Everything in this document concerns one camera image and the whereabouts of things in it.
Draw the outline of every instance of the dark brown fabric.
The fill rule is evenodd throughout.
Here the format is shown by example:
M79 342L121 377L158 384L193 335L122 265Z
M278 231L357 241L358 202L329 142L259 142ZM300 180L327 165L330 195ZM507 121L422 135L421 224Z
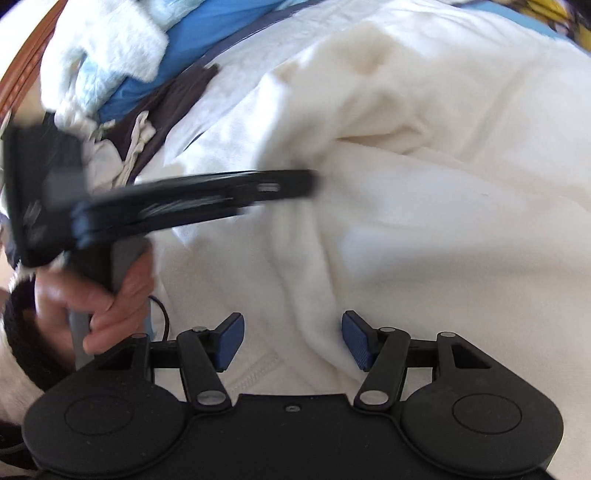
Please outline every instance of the dark brown fabric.
M131 132L134 130L135 120L143 111L148 111L148 120L152 123L156 133L139 154L131 172L129 183L132 183L139 172L162 147L166 135L173 126L195 105L205 88L217 75L219 67L213 65L205 68L193 64L175 79L150 93L113 128L107 130L104 139L113 142L121 159L125 159L131 144Z

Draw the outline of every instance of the wooden headboard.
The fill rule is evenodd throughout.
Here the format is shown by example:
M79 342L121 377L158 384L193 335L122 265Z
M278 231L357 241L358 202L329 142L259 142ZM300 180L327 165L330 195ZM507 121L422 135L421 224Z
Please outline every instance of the wooden headboard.
M47 47L56 22L64 10L67 0L58 0L47 15L39 22L33 33L23 44L17 56L0 80L0 123L9 111L16 112L31 86L39 77L41 57Z

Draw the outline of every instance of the black cable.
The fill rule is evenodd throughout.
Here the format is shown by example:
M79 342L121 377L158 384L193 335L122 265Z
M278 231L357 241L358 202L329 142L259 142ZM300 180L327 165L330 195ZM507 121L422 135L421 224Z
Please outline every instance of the black cable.
M160 307L160 310L162 310L162 314L164 315L164 333L162 334L162 341L165 342L168 340L168 334L170 333L170 319L168 318L168 312L164 307L164 303L162 303L157 297L150 295L148 298Z

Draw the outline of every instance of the white blanket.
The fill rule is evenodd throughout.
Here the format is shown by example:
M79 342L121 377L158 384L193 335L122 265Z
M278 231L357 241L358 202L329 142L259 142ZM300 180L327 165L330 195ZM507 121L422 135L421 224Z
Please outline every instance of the white blanket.
M314 199L155 236L173 333L242 312L235 395L354 391L346 309L415 338L455 331L560 407L550 472L585 478L590 92L572 45L427 0L302 52L164 169L323 179Z

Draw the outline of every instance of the screw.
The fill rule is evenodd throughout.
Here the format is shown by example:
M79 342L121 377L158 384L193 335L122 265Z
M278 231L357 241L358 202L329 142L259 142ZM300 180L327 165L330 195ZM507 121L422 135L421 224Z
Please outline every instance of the screw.
M366 405L384 405L388 402L390 397L386 392L381 390L368 390L363 392L359 399Z
M224 403L226 401L226 394L219 390L206 390L197 395L197 401L201 405L213 407Z

